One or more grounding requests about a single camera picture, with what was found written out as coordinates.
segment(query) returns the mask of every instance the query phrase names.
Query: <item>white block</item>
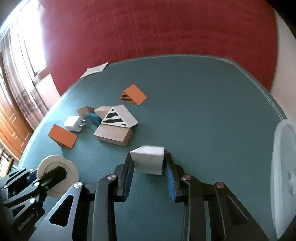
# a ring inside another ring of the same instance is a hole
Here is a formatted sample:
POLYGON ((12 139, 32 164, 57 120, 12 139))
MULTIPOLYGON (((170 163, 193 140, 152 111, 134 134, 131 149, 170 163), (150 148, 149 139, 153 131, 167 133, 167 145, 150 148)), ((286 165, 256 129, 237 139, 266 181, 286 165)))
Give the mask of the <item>white block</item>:
POLYGON ((138 122, 124 105, 111 108, 102 124, 131 128, 138 122))
POLYGON ((65 121, 64 126, 69 131, 80 132, 81 128, 85 125, 85 120, 81 116, 69 116, 65 121))
POLYGON ((131 151, 135 169, 138 172, 162 175, 164 147, 141 146, 131 151))

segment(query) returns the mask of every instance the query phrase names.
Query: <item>black and white striped block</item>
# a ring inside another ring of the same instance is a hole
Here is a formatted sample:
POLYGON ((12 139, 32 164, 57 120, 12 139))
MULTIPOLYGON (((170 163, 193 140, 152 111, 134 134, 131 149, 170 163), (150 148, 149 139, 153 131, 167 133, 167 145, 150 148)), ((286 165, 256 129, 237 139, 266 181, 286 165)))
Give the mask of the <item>black and white striped block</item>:
POLYGON ((131 128, 138 122, 124 105, 118 105, 111 108, 101 123, 131 128))

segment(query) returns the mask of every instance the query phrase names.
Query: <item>striped orange block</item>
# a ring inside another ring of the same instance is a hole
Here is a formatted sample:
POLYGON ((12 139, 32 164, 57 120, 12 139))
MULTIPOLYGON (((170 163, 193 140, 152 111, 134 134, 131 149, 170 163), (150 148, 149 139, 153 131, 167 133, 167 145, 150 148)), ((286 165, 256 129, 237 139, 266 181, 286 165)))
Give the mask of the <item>striped orange block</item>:
POLYGON ((120 100, 140 105, 146 98, 146 95, 135 84, 132 84, 122 93, 120 100))

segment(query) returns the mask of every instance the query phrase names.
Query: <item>wooden door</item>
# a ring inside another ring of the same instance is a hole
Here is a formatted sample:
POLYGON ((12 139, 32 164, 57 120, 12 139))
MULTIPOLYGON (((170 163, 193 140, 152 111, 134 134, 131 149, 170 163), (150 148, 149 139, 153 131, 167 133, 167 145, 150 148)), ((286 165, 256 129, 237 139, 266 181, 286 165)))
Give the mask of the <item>wooden door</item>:
POLYGON ((33 130, 11 97, 1 66, 3 59, 0 53, 0 139, 17 158, 20 158, 33 130))

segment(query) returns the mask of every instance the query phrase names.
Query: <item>teal table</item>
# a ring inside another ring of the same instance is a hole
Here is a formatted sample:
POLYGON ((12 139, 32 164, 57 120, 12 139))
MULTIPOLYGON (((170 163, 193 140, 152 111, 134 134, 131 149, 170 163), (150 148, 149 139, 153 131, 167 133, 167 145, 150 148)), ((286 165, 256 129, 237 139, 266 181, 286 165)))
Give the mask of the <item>teal table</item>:
MULTIPOLYGON (((20 167, 36 168, 59 154, 76 165, 80 181, 97 182, 141 145, 164 146, 176 164, 202 182, 224 182, 276 240, 270 204, 270 170, 275 128, 286 119, 264 87, 229 59, 170 55, 108 65, 77 81, 50 109, 29 141, 20 167), (136 106, 119 100, 136 84, 147 99, 136 106), (124 104, 139 124, 127 147, 98 141, 88 126, 73 149, 47 135, 82 106, 124 104)), ((56 199, 48 197, 48 212, 56 199)), ((180 240, 183 204, 171 201, 164 176, 135 173, 130 196, 115 204, 119 241, 180 240)))

